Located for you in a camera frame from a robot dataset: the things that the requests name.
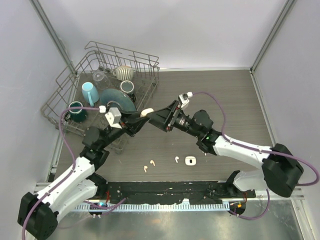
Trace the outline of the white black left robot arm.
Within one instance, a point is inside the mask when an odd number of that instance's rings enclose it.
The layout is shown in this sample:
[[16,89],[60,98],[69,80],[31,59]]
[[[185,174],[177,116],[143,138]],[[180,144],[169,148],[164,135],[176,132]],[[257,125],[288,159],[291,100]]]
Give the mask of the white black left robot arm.
[[46,240],[78,204],[91,197],[102,199],[107,181],[96,171],[110,154],[105,147],[123,134],[136,134],[154,112],[152,108],[125,112],[116,107],[106,110],[103,106],[98,111],[106,118],[107,128],[89,127],[82,140],[84,149],[79,156],[71,154],[71,166],[42,190],[27,192],[22,197],[17,218],[22,239],[29,233],[37,240]]

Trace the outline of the beige earbud charging case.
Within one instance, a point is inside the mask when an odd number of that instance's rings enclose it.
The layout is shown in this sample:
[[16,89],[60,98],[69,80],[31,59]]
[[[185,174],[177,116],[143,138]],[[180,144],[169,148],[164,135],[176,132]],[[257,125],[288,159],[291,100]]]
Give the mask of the beige earbud charging case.
[[154,109],[153,109],[153,108],[143,109],[143,110],[140,112],[140,117],[141,117],[141,118],[144,118],[144,117],[146,117],[148,114],[153,113],[153,112],[154,112]]

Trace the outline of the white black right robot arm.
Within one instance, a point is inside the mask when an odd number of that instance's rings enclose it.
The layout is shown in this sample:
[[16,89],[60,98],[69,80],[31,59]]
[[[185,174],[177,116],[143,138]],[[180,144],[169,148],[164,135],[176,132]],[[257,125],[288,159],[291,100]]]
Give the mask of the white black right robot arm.
[[256,168],[255,171],[234,171],[226,184],[226,193],[233,198],[244,191],[268,189],[288,198],[297,186],[304,169],[288,148],[277,143],[275,146],[260,146],[231,137],[216,131],[209,114],[201,109],[188,116],[178,101],[160,110],[148,108],[141,113],[149,123],[168,132],[177,128],[197,138],[197,146],[206,153],[236,159]]

